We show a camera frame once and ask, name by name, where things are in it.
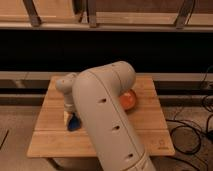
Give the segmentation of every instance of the gray floor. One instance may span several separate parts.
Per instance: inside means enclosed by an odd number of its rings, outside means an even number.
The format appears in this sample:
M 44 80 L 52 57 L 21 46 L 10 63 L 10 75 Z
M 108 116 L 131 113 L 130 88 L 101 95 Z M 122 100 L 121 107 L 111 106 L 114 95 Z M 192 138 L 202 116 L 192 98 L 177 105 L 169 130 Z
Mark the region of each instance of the gray floor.
M 163 106 L 166 118 L 172 118 L 179 110 L 182 112 L 177 119 L 190 119 L 197 122 L 203 129 L 205 128 L 206 118 L 210 113 L 201 106 Z M 35 121 L 40 111 L 40 106 L 33 105 L 0 105 L 0 141 L 6 130 L 9 130 L 4 145 L 0 150 L 0 170 L 2 171 L 54 171 L 54 169 L 44 159 L 29 159 L 26 152 L 34 129 Z M 169 128 L 177 126 L 168 123 Z M 196 143 L 196 137 L 188 129 L 178 130 L 173 142 L 182 149 L 191 149 Z M 209 171 L 213 170 L 213 148 L 205 138 L 202 138 L 201 150 L 196 154 L 201 160 L 208 164 Z M 206 171 L 206 165 L 196 156 L 186 156 L 179 152 L 175 157 L 189 161 L 199 168 Z M 99 171 L 101 166 L 96 158 L 84 159 L 56 159 L 65 168 L 72 168 L 73 171 Z M 159 171 L 193 171 L 194 169 L 182 162 L 175 161 L 166 157 L 152 157 L 152 161 Z

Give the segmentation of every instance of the orange ball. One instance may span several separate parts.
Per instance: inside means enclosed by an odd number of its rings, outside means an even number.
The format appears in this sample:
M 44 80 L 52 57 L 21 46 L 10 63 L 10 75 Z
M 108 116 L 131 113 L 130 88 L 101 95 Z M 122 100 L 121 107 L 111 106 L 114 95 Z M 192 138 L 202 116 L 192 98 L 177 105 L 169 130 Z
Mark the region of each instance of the orange ball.
M 124 110 L 132 109 L 137 101 L 136 93 L 130 89 L 119 97 Z

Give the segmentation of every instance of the wooden table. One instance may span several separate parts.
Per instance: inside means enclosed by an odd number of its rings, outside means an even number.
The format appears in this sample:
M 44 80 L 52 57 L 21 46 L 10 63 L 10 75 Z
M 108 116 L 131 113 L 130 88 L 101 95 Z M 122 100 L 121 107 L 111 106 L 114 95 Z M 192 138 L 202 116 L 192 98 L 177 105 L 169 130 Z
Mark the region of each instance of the wooden table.
M 55 168 L 59 168 L 54 157 L 95 157 L 96 152 L 84 128 L 67 131 L 64 121 L 64 102 L 55 89 L 52 77 L 32 140 L 28 157 L 46 158 Z M 141 142 L 151 156 L 174 155 L 174 147 L 168 127 L 150 76 L 137 76 L 133 87 L 138 97 L 136 107 L 128 111 L 128 118 Z

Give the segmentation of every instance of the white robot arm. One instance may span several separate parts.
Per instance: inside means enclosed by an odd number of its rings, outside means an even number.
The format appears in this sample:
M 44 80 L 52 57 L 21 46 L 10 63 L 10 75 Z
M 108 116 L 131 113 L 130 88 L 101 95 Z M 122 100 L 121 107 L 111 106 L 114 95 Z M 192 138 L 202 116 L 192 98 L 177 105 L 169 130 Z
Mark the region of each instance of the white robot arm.
M 134 82 L 134 69 L 121 61 L 85 70 L 72 83 L 75 108 L 105 171 L 155 171 L 119 102 Z

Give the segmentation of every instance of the blue object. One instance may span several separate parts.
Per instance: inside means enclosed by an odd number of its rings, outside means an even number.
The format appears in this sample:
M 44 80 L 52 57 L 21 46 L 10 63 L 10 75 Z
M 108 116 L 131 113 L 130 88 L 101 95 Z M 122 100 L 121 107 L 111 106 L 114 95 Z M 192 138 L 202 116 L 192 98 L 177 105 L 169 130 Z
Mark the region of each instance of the blue object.
M 68 124 L 68 130 L 75 131 L 75 130 L 79 129 L 80 127 L 81 127 L 80 119 L 78 119 L 77 116 L 75 115 L 75 113 L 73 113 L 73 117 Z

